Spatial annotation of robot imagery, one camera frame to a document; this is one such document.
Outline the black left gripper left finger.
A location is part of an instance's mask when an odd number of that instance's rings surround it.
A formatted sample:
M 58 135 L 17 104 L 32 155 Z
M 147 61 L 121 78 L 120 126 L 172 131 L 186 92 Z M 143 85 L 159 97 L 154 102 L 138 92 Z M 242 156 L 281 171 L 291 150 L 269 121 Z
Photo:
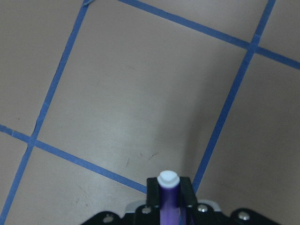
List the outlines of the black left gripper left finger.
M 160 209 L 160 187 L 156 177 L 147 179 L 146 205 Z

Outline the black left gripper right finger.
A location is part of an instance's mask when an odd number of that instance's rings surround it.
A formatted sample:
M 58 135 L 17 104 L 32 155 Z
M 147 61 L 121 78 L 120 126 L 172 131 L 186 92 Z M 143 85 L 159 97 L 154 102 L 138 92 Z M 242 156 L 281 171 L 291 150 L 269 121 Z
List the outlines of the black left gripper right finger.
M 180 206 L 192 208 L 197 204 L 197 198 L 189 177 L 180 176 Z

